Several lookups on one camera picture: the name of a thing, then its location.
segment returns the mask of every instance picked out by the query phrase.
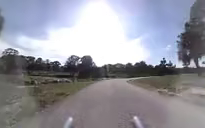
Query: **tree line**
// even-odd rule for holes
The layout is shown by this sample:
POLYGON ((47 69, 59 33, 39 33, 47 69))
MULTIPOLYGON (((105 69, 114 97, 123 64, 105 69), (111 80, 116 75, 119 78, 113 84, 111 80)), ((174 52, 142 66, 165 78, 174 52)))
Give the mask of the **tree line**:
POLYGON ((59 61, 43 60, 33 56, 19 55, 19 51, 13 48, 5 49, 0 57, 0 73, 27 73, 32 75, 36 72, 60 72, 68 73, 67 76, 78 78, 99 77, 137 77, 150 75, 176 74, 176 66, 171 61, 167 63, 163 58, 159 65, 146 64, 145 61, 135 64, 106 64, 98 67, 89 55, 79 57, 71 55, 61 64, 59 61))

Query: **grass field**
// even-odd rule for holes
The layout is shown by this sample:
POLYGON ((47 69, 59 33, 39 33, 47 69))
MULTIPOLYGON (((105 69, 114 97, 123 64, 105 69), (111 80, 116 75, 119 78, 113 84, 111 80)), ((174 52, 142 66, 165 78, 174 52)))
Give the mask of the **grass field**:
POLYGON ((160 76, 160 77, 149 77, 149 78, 142 78, 142 79, 136 79, 131 80, 129 83, 150 89, 166 89, 169 92, 175 92, 176 86, 175 83, 177 82, 179 76, 173 75, 173 76, 160 76))
POLYGON ((43 109, 49 105, 60 101, 67 96, 76 93, 77 91, 92 84, 93 81, 62 83, 62 84, 47 84, 40 85, 29 89, 30 95, 34 97, 38 109, 43 109))

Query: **field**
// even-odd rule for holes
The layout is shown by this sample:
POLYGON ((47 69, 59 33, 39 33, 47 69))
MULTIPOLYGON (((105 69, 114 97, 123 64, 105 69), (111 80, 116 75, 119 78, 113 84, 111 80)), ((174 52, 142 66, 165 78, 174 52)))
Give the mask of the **field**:
MULTIPOLYGON (((94 82, 81 80, 84 82, 26 85, 28 79, 29 76, 25 75, 0 74, 0 128, 12 127, 23 118, 33 116, 94 82)), ((49 78, 38 76, 31 79, 49 78)))
POLYGON ((169 92, 176 91, 176 82, 178 81, 179 76, 161 76, 161 77, 148 77, 142 79, 136 79, 129 81, 130 83, 149 89, 166 89, 169 92))
POLYGON ((81 90, 92 84, 93 81, 64 83, 64 84, 47 84, 32 87, 29 89, 30 95, 34 97, 39 109, 43 109, 65 97, 81 90))

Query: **paved road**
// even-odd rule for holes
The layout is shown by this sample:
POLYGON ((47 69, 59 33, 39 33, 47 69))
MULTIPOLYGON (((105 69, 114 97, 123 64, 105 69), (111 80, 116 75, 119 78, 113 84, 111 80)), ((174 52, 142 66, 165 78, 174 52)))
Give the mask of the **paved road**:
POLYGON ((106 80, 81 90, 32 119, 22 128, 62 128, 68 116, 76 128, 131 128, 133 115, 146 128, 205 128, 205 107, 159 96, 126 80, 106 80))

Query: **cloud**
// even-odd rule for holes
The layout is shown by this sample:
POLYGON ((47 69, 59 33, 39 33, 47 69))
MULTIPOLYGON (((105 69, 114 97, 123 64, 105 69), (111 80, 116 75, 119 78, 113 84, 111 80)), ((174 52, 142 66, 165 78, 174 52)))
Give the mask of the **cloud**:
POLYGON ((169 45, 167 45, 167 46, 165 47, 165 50, 166 50, 166 51, 170 51, 171 48, 172 48, 172 46, 169 44, 169 45))

